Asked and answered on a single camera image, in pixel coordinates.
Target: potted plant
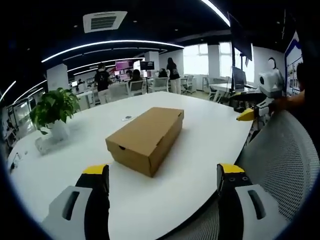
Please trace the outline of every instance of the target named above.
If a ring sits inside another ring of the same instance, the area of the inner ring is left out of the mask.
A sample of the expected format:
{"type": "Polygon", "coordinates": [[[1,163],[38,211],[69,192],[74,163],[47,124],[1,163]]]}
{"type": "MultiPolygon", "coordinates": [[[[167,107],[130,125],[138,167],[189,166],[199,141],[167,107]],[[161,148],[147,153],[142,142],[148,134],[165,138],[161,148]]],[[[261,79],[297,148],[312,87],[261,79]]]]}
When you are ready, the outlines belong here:
{"type": "Polygon", "coordinates": [[[58,88],[41,96],[40,101],[32,109],[30,118],[36,129],[43,135],[48,134],[41,128],[51,130],[57,141],[68,138],[67,117],[72,118],[80,109],[78,98],[69,89],[58,88]]]}

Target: robotic arm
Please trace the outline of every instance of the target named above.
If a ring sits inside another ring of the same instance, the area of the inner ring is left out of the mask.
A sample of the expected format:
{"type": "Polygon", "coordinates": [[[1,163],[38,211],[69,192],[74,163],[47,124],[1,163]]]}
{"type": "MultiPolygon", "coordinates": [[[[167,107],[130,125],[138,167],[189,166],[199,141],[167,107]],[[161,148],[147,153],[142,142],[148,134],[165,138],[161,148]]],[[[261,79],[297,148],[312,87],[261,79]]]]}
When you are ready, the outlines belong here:
{"type": "Polygon", "coordinates": [[[284,78],[279,69],[259,74],[259,89],[266,96],[266,99],[252,108],[246,109],[236,119],[238,121],[252,121],[269,113],[270,104],[282,97],[284,89],[284,78]]]}

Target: white table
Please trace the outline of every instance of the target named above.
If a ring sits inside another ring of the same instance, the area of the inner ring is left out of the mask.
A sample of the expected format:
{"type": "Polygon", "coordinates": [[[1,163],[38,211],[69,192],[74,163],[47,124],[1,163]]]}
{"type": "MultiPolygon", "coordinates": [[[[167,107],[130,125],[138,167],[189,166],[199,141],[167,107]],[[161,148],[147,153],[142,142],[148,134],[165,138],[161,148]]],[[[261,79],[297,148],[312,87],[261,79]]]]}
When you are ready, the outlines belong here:
{"type": "MultiPolygon", "coordinates": [[[[229,93],[229,91],[231,89],[231,82],[219,83],[219,84],[210,84],[209,86],[210,86],[210,88],[213,88],[214,90],[216,90],[216,93],[214,95],[213,101],[214,102],[218,102],[223,94],[229,93]]],[[[253,88],[245,87],[244,91],[245,92],[256,92],[258,90],[257,89],[253,89],[253,88]]]]}
{"type": "Polygon", "coordinates": [[[91,165],[112,163],[109,172],[111,240],[153,240],[170,232],[197,211],[217,189],[217,164],[233,164],[252,122],[236,120],[231,107],[191,96],[155,92],[78,112],[67,121],[70,139],[41,156],[34,144],[39,131],[18,141],[22,160],[11,174],[29,213],[41,222],[49,204],[74,186],[91,165]],[[154,178],[114,162],[105,138],[151,107],[184,109],[183,127],[154,178]]]}

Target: box lid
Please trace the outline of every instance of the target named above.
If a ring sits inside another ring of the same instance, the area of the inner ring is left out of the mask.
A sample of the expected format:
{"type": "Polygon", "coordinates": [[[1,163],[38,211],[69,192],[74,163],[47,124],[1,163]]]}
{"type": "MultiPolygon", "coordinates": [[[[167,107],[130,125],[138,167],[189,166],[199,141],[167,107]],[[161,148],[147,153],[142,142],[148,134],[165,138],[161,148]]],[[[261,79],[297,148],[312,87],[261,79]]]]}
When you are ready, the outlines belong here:
{"type": "Polygon", "coordinates": [[[182,109],[152,107],[109,136],[106,141],[149,156],[183,112],[182,109]]]}

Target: window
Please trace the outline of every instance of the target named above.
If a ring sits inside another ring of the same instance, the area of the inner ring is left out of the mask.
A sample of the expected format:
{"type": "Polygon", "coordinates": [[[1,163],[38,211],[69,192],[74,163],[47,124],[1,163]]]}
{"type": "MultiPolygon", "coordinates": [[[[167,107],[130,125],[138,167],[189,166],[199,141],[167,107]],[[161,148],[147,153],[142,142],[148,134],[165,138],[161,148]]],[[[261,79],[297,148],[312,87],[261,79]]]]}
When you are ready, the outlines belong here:
{"type": "MultiPolygon", "coordinates": [[[[255,62],[254,62],[254,50],[251,44],[252,51],[252,61],[249,60],[248,66],[246,66],[246,58],[244,57],[242,69],[245,72],[246,81],[254,83],[255,81],[255,62]]],[[[232,69],[232,50],[231,42],[221,42],[219,44],[219,54],[220,54],[220,76],[221,77],[231,77],[232,69]]],[[[234,49],[235,54],[235,66],[241,69],[241,57],[238,49],[234,49]]]]}
{"type": "Polygon", "coordinates": [[[183,73],[193,75],[209,74],[208,45],[186,46],[183,49],[183,73]]]}

